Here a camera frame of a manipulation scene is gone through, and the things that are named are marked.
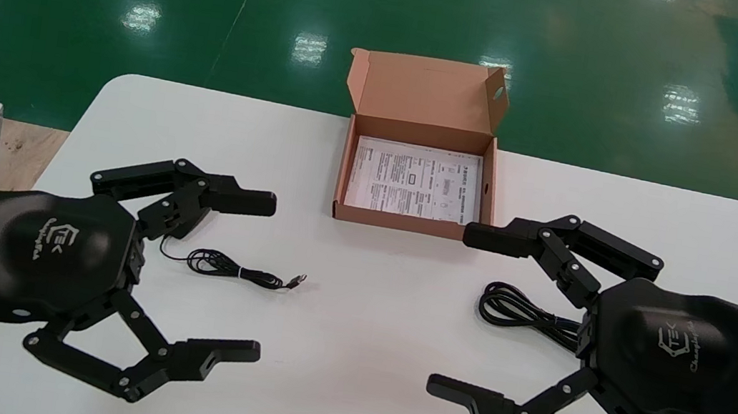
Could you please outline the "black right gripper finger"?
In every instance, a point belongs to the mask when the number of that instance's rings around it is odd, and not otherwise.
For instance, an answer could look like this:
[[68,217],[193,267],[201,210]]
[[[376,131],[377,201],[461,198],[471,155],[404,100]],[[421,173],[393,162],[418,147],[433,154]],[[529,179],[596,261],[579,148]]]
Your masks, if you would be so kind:
[[465,226],[463,243],[504,256],[532,257],[578,309],[590,306],[601,292],[599,281],[579,257],[623,280],[655,281],[664,266],[652,253],[574,215],[552,222],[515,218],[503,228],[470,222]]

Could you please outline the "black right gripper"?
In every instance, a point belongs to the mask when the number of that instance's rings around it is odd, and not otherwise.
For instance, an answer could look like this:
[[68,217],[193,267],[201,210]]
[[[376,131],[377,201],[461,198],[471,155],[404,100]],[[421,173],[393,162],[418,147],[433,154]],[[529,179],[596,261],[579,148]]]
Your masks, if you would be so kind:
[[738,305],[712,295],[614,285],[585,314],[579,359],[523,404],[435,373],[426,390],[469,414],[557,414],[585,395],[608,414],[738,414]]

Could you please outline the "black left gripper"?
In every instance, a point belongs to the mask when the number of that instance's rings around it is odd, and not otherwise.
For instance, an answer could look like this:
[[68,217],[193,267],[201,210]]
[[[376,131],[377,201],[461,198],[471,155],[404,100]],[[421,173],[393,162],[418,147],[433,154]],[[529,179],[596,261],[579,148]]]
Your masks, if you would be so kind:
[[[234,177],[182,159],[100,170],[91,183],[101,196],[0,192],[0,322],[47,322],[25,337],[25,349],[59,373],[130,403],[169,382],[204,381],[222,362],[257,362],[257,341],[169,344],[137,301],[117,290],[140,281],[142,237],[182,239],[210,212],[272,216],[272,191],[243,189]],[[118,203],[151,196],[160,199],[141,208],[137,222]],[[147,351],[128,368],[64,342],[71,331],[110,315],[119,315]]]

